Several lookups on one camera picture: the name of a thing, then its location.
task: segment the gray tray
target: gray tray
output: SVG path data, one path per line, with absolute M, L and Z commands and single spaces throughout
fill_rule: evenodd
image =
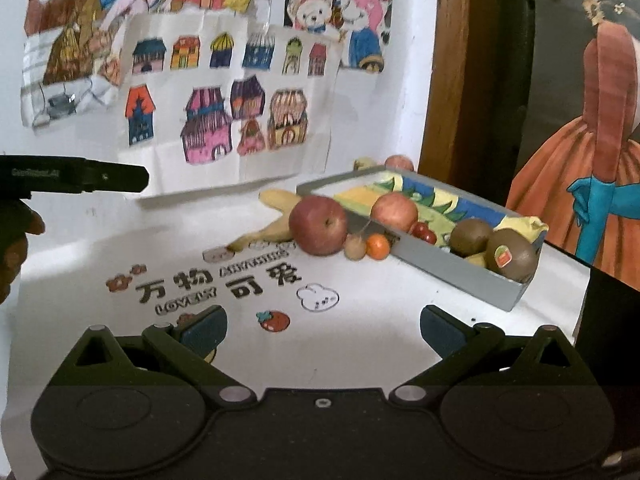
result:
M 297 188 L 297 193 L 300 196 L 314 194 L 316 190 L 330 184 L 336 184 L 352 178 L 380 173 L 381 171 L 389 170 L 386 170 L 384 166 L 376 166 L 373 168 L 367 168 L 366 170 L 350 171 L 349 173 L 314 180 L 300 184 Z M 520 216 L 513 211 L 509 211 L 508 209 L 480 198 L 479 196 L 457 189 L 453 186 L 448 186 L 447 184 L 443 184 L 437 180 L 418 175 L 417 173 L 409 173 L 407 171 L 399 170 L 391 171 L 410 178 L 411 180 L 415 180 L 416 182 L 426 184 L 427 186 L 437 187 L 448 191 L 460 198 L 465 198 L 471 202 L 477 203 L 478 205 L 500 212 L 505 216 Z M 350 210 L 346 211 L 349 218 L 350 232 L 360 231 L 367 222 L 369 222 L 369 218 L 367 217 Z M 487 303 L 507 312 L 510 312 L 518 303 L 518 300 L 524 294 L 524 291 L 527 290 L 530 283 L 530 280 L 527 283 L 518 283 L 513 280 L 508 280 L 507 278 L 499 276 L 490 270 L 472 265 L 455 254 L 447 253 L 442 249 L 432 246 L 409 234 L 387 228 L 376 221 L 371 221 L 369 223 L 365 233 L 367 236 L 373 233 L 385 234 L 392 241 L 391 254 L 393 256 L 396 256 L 401 260 L 436 276 L 444 282 L 450 283 L 460 290 L 463 290 L 464 292 L 467 292 L 468 294 L 471 294 L 472 296 L 486 301 Z M 542 247 L 542 241 L 542 238 L 539 238 L 536 241 L 535 247 L 538 252 Z

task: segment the orange dress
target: orange dress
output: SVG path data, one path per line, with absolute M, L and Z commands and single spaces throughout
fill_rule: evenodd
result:
M 640 182 L 640 144 L 629 139 L 637 104 L 632 37 L 622 25 L 603 22 L 584 51 L 582 115 L 524 165 L 511 185 L 507 208 L 539 216 L 549 225 L 546 240 L 575 254 L 580 228 L 574 196 L 566 189 L 592 174 L 617 186 Z M 610 214 L 593 265 L 640 290 L 640 221 Z

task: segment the house drawing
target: house drawing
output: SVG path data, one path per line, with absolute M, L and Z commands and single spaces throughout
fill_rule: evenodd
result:
M 231 153 L 231 117 L 225 112 L 220 87 L 194 88 L 186 111 L 180 136 L 189 164 L 205 164 Z
M 200 38 L 197 36 L 181 36 L 174 43 L 171 56 L 171 70 L 195 68 L 200 59 Z
M 323 76 L 326 65 L 326 45 L 316 43 L 309 53 L 309 77 Z
M 228 32 L 220 34 L 211 42 L 210 68 L 222 68 L 231 65 L 231 56 L 234 52 L 234 39 Z
M 253 33 L 246 44 L 242 66 L 259 70 L 270 69 L 275 48 L 274 36 Z
M 154 112 L 156 106 L 146 85 L 129 89 L 124 111 L 129 120 L 129 146 L 154 138 Z
M 161 72 L 164 68 L 166 47 L 160 38 L 139 41 L 133 50 L 134 74 Z
M 302 41 L 300 38 L 292 38 L 287 43 L 287 53 L 282 67 L 284 75 L 300 73 L 300 57 L 302 56 Z
M 242 120 L 238 144 L 241 156 L 261 152 L 265 147 L 260 123 L 256 119 L 263 114 L 265 103 L 264 89 L 255 75 L 234 81 L 231 85 L 231 114 L 235 120 Z
M 265 101 L 264 89 L 255 75 L 231 85 L 231 114 L 235 120 L 262 115 Z
M 301 89 L 278 90 L 271 98 L 269 149 L 305 142 L 308 120 L 306 97 Z

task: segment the white wall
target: white wall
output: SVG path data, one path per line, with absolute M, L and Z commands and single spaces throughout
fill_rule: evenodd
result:
M 0 0 L 0 153 L 115 160 L 116 132 L 109 114 L 74 117 L 37 133 L 22 126 L 20 84 L 26 2 Z M 338 76 L 327 167 L 330 173 L 349 171 L 359 156 L 384 160 L 393 153 L 405 153 L 415 164 L 418 162 L 433 60 L 436 0 L 394 0 L 393 12 L 384 72 L 341 72 Z M 172 217 L 229 200 L 241 198 L 215 191 L 141 202 L 127 201 L 115 193 L 39 194 L 30 205 L 45 219 L 47 233 L 31 237 L 30 251 L 33 254 L 79 238 L 107 237 L 164 224 Z M 15 307 L 15 294 L 13 299 L 0 308 L 0 410 L 6 403 L 10 311 Z M 8 463 L 0 449 L 0 474 L 7 473 Z

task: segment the kiwi fruit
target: kiwi fruit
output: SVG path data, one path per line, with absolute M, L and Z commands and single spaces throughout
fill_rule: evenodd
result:
M 479 218 L 462 220 L 456 224 L 449 237 L 451 252 L 463 258 L 483 253 L 493 232 L 491 226 Z
M 538 254 L 533 245 L 514 229 L 500 229 L 492 233 L 484 253 L 487 269 L 525 283 L 538 268 Z

